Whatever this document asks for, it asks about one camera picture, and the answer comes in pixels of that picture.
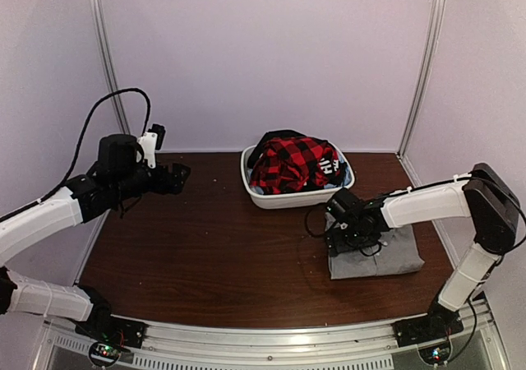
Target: gray cloth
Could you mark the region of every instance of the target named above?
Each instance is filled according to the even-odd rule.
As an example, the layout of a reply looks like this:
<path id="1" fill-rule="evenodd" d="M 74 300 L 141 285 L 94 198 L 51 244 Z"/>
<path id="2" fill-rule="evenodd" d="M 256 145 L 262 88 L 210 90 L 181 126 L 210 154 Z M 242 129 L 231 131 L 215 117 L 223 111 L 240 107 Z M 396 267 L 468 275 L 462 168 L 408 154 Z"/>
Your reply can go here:
<path id="1" fill-rule="evenodd" d="M 327 227 L 333 221 L 334 219 L 327 215 Z M 406 274 L 422 269 L 424 261 L 418 255 L 413 226 L 408 225 L 385 232 L 381 235 L 380 241 L 387 245 L 384 245 L 380 253 L 373 257 L 365 257 L 359 251 L 329 257 L 330 278 L 341 280 L 374 275 Z M 374 248 L 366 248 L 364 251 L 373 250 Z"/>

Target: wooden table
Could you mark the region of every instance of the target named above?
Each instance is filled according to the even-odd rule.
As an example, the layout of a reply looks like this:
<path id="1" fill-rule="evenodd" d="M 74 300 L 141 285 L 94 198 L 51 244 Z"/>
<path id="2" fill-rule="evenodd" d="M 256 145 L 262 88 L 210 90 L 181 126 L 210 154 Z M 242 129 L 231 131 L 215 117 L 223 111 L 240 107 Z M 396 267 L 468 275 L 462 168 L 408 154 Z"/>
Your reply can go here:
<path id="1" fill-rule="evenodd" d="M 359 197 L 409 185 L 395 155 L 346 156 Z M 116 315 L 197 326 L 342 325 L 427 310 L 451 272 L 431 223 L 414 225 L 426 262 L 418 273 L 331 281 L 325 244 L 304 231 L 306 209 L 254 206 L 239 159 L 161 155 L 191 166 L 184 192 L 146 195 L 124 220 L 113 212 L 81 283 L 107 298 Z M 322 210 L 311 221 L 322 230 Z"/>

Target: white plastic tub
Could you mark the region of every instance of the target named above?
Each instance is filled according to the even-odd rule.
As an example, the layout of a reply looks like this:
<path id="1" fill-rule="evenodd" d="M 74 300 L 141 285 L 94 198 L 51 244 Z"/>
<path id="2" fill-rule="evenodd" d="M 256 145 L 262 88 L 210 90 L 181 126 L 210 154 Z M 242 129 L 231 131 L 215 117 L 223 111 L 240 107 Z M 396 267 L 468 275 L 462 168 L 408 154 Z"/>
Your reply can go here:
<path id="1" fill-rule="evenodd" d="M 349 166 L 351 173 L 351 182 L 349 185 L 345 185 L 349 189 L 354 185 L 354 173 L 351 164 L 345 158 L 345 155 L 341 150 L 338 149 L 333 144 L 333 147 L 336 151 L 342 155 L 345 163 Z M 294 208 L 294 207 L 304 207 L 304 206 L 314 206 L 318 203 L 327 202 L 330 197 L 335 194 L 341 187 L 334 187 L 331 189 L 321 189 L 320 191 L 311 191 L 311 192 L 299 192 L 299 193 L 285 193 L 283 195 L 260 195 L 259 193 L 254 192 L 248 183 L 250 182 L 250 177 L 248 176 L 248 158 L 250 157 L 252 151 L 256 146 L 249 146 L 241 154 L 241 176 L 243 179 L 243 184 L 245 189 L 250 195 L 254 204 L 260 208 L 265 208 L 267 210 L 272 210 L 276 208 Z"/>

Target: red and black plaid shirt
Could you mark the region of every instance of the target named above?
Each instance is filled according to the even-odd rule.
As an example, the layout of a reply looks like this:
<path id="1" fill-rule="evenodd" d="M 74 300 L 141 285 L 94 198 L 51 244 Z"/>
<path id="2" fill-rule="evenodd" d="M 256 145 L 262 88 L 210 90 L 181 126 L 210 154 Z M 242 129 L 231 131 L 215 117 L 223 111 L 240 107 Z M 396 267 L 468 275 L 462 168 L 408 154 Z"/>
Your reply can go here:
<path id="1" fill-rule="evenodd" d="M 273 138 L 263 147 L 250 185 L 266 195 L 323 189 L 345 179 L 338 152 L 326 140 L 312 137 Z"/>

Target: white wall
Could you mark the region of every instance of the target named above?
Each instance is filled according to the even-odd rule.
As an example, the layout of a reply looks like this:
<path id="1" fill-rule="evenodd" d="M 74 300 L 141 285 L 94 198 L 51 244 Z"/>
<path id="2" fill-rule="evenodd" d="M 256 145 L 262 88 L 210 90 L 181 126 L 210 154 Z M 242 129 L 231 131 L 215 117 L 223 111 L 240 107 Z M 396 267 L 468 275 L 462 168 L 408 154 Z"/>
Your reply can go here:
<path id="1" fill-rule="evenodd" d="M 62 179 L 91 105 L 107 90 L 89 0 L 0 0 L 0 215 L 45 194 Z M 98 140 L 116 132 L 108 105 L 94 116 L 76 172 L 95 159 Z M 8 266 L 71 284 L 92 224 L 27 249 Z M 0 316 L 0 368 L 27 369 L 41 319 Z"/>
<path id="2" fill-rule="evenodd" d="M 447 0 L 423 110 L 408 157 L 423 182 L 486 161 L 526 205 L 526 0 Z M 462 255 L 467 220 L 444 221 Z M 508 255 L 486 289 L 513 369 L 526 353 L 526 247 Z"/>
<path id="3" fill-rule="evenodd" d="M 103 5 L 119 85 L 148 92 L 165 150 L 241 150 L 291 127 L 378 151 L 399 145 L 431 0 Z"/>

